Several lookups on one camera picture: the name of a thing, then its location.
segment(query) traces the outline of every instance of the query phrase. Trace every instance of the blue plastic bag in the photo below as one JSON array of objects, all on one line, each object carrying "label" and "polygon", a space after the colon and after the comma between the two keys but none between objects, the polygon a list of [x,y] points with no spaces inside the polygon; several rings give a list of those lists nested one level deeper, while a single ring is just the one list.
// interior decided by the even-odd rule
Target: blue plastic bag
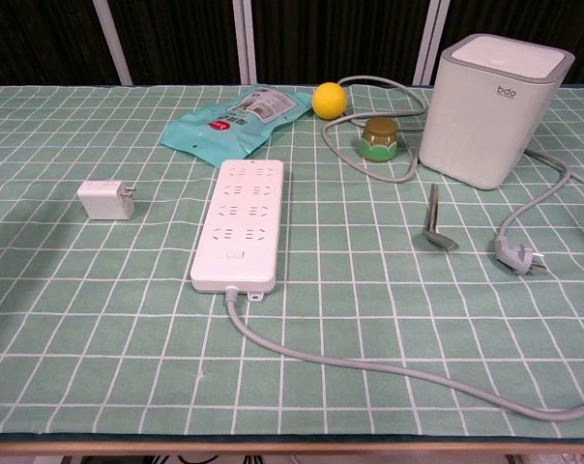
[{"label": "blue plastic bag", "polygon": [[221,167],[225,160],[246,158],[275,128],[310,108],[311,94],[259,85],[233,101],[187,113],[167,126],[161,143]]}]

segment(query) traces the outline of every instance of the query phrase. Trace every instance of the power outlet socket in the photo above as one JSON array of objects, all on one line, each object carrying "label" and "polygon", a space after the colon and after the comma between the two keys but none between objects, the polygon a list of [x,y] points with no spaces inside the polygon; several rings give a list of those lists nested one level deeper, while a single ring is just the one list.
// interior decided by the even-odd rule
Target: power outlet socket
[{"label": "power outlet socket", "polygon": [[223,163],[190,270],[195,290],[233,286],[258,302],[275,288],[282,193],[281,161]]}]

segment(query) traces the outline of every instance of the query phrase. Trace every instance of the electrical plug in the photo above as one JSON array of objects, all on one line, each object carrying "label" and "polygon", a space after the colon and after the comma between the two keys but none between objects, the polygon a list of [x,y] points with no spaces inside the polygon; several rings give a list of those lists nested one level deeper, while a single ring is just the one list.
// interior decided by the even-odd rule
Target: electrical plug
[{"label": "electrical plug", "polygon": [[519,276],[528,273],[531,269],[546,269],[536,259],[542,258],[542,254],[534,253],[531,247],[523,244],[512,245],[504,235],[499,235],[494,240],[494,252],[496,259],[510,267]]}]

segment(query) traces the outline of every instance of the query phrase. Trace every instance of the gray lid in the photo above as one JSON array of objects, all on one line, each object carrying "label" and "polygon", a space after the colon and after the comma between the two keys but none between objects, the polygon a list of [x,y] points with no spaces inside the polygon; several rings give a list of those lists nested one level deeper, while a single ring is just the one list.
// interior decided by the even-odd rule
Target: gray lid
[{"label": "gray lid", "polygon": [[490,34],[473,34],[450,46],[442,57],[452,63],[525,82],[562,79],[573,63],[568,51]]}]

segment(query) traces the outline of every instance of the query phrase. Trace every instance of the green checkered tablecloth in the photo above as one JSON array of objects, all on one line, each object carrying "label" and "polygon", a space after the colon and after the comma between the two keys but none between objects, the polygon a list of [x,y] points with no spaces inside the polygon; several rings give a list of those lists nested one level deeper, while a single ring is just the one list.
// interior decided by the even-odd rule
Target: green checkered tablecloth
[{"label": "green checkered tablecloth", "polygon": [[[191,258],[217,171],[159,144],[172,120],[239,87],[0,87],[0,432],[420,434],[584,438],[417,380],[284,359],[244,340]],[[311,89],[299,88],[310,92]],[[431,90],[422,90],[429,99]],[[358,109],[408,108],[354,87]],[[584,188],[569,184],[514,225],[545,253],[524,277],[491,241],[557,172],[524,157],[480,191],[421,167],[374,182],[339,162],[310,113],[255,157],[285,163],[277,287],[241,312],[287,346],[449,375],[544,408],[584,400]],[[359,131],[334,138],[352,150]],[[371,167],[403,172],[421,136]],[[561,89],[532,145],[584,174],[584,89]],[[129,221],[89,220],[86,179],[135,183]],[[431,183],[445,254],[421,230]]]}]

